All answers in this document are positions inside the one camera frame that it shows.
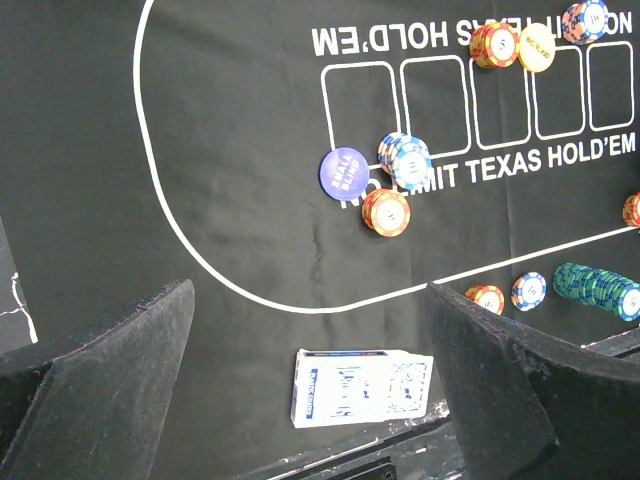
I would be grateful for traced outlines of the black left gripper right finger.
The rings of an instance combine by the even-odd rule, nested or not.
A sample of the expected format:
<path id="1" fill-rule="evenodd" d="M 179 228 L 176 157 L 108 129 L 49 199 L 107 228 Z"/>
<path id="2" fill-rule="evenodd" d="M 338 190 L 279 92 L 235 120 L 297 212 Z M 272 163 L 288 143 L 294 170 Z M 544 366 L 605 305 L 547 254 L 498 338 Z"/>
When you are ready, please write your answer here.
<path id="1" fill-rule="evenodd" d="M 425 290 L 426 325 L 472 479 L 636 479 L 639 365 Z"/>

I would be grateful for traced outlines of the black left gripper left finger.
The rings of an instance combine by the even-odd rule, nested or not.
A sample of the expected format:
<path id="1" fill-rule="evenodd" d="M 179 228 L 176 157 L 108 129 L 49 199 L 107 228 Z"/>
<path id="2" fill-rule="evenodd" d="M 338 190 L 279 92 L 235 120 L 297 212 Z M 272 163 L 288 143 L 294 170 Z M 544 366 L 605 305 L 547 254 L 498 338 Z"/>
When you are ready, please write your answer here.
<path id="1" fill-rule="evenodd" d="M 192 281 L 177 280 L 2 354 L 2 478 L 148 478 L 194 312 Z"/>

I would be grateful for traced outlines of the orange red chip stack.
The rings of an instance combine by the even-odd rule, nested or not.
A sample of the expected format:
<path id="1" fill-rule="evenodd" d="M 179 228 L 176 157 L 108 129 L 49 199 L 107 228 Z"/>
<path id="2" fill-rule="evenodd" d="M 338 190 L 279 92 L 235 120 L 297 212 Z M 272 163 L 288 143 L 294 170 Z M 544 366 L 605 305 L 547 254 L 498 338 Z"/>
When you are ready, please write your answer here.
<path id="1" fill-rule="evenodd" d="M 494 314 L 503 313 L 505 298 L 502 290 L 497 286 L 474 285 L 464 293 L 464 296 Z"/>

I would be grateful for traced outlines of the pink blue chip stack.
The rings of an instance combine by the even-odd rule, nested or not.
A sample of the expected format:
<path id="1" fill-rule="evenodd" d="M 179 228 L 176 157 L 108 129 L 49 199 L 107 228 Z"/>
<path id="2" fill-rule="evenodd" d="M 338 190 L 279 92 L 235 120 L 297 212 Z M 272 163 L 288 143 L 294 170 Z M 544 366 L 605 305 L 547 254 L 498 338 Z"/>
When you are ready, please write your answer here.
<path id="1" fill-rule="evenodd" d="M 521 275 L 512 285 L 511 301 L 520 311 L 529 311 L 538 307 L 547 292 L 545 277 L 535 271 Z"/>

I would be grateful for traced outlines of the green blue chip stack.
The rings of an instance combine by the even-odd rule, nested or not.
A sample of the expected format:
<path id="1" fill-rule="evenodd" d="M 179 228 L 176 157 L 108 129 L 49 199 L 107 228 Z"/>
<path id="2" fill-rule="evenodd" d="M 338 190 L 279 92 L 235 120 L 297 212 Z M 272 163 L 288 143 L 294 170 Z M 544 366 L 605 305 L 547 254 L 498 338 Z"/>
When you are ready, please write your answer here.
<path id="1" fill-rule="evenodd" d="M 565 298 L 598 307 L 624 321 L 639 318 L 639 283 L 619 273 L 567 262 L 556 268 L 552 286 Z"/>

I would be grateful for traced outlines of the blue playing card box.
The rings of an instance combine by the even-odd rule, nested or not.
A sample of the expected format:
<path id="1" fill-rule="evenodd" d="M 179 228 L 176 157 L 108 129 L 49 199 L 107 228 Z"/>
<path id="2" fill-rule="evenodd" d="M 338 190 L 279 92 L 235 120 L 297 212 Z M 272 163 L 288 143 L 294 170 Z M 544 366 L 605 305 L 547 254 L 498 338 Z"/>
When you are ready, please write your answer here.
<path id="1" fill-rule="evenodd" d="M 433 366 L 432 356 L 403 350 L 301 349 L 290 419 L 303 429 L 423 417 Z"/>

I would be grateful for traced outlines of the orange chips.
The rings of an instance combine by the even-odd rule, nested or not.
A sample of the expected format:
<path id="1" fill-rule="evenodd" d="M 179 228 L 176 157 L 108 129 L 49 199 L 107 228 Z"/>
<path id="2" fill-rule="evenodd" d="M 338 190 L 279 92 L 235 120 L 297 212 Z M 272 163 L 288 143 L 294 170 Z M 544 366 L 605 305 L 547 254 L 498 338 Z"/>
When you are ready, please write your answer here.
<path id="1" fill-rule="evenodd" d="M 469 52 L 481 68 L 506 68 L 518 58 L 518 32 L 508 23 L 493 22 L 478 27 L 471 36 Z"/>
<path id="2" fill-rule="evenodd" d="M 622 219 L 628 227 L 640 227 L 640 193 L 628 196 L 623 204 Z"/>
<path id="3" fill-rule="evenodd" d="M 398 191 L 377 189 L 366 196 L 362 218 L 372 231 L 393 238 L 408 227 L 411 210 L 406 198 Z"/>

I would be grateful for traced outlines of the pink blue chips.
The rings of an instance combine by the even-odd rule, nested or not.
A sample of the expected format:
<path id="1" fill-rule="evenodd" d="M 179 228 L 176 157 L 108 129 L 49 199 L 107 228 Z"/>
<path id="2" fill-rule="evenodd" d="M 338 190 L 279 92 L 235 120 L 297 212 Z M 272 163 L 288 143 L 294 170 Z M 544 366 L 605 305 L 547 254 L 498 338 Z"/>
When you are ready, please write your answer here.
<path id="1" fill-rule="evenodd" d="M 562 35 L 572 44 L 592 43 L 605 34 L 608 18 L 609 10 L 604 1 L 587 0 L 575 3 L 562 15 Z"/>
<path id="2" fill-rule="evenodd" d="M 426 143 L 418 137 L 392 132 L 380 142 L 378 163 L 395 184 L 414 191 L 435 185 L 435 169 Z"/>

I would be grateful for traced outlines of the blue small blind button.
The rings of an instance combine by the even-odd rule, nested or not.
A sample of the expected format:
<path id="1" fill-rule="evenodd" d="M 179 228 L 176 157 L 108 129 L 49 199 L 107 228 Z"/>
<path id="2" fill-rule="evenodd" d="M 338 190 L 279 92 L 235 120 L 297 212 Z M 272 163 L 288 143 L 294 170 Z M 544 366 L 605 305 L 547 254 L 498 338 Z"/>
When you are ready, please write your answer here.
<path id="1" fill-rule="evenodd" d="M 338 201 L 352 201 L 366 190 L 369 164 L 358 150 L 338 147 L 322 159 L 319 180 L 329 197 Z"/>

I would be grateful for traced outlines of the yellow big blind button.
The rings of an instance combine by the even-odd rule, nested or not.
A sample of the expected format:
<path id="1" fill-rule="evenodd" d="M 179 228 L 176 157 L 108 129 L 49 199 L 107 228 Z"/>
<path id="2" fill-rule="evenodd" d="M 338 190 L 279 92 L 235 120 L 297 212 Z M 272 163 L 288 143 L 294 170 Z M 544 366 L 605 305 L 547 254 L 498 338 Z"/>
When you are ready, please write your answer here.
<path id="1" fill-rule="evenodd" d="M 554 61 L 555 36 L 545 24 L 531 23 L 526 26 L 521 31 L 519 45 L 519 61 L 529 72 L 543 72 Z"/>

